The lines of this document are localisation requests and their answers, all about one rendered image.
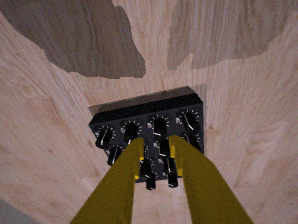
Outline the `black knob box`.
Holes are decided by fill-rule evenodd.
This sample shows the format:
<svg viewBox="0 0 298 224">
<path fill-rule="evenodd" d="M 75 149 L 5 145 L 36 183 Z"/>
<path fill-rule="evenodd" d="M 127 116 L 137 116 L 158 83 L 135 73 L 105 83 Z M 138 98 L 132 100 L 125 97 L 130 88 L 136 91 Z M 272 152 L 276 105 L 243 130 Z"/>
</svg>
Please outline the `black knob box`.
<svg viewBox="0 0 298 224">
<path fill-rule="evenodd" d="M 204 155 L 203 102 L 197 93 L 96 113 L 88 126 L 109 166 L 132 140 L 144 139 L 144 159 L 135 183 L 146 182 L 147 190 L 167 179 L 168 186 L 176 188 L 177 178 L 182 178 L 170 155 L 170 135 L 183 138 Z"/>
</svg>

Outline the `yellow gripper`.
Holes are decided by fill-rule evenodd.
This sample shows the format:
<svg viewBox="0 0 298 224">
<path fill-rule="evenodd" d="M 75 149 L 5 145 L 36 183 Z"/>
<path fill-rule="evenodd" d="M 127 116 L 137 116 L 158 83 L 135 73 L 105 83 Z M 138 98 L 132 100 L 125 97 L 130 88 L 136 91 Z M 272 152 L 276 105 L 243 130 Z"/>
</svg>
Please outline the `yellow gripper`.
<svg viewBox="0 0 298 224">
<path fill-rule="evenodd" d="M 254 224 L 212 161 L 177 135 L 169 136 L 169 148 L 183 178 L 192 224 Z M 69 224 L 131 224 L 143 159 L 144 139 L 135 138 Z"/>
</svg>

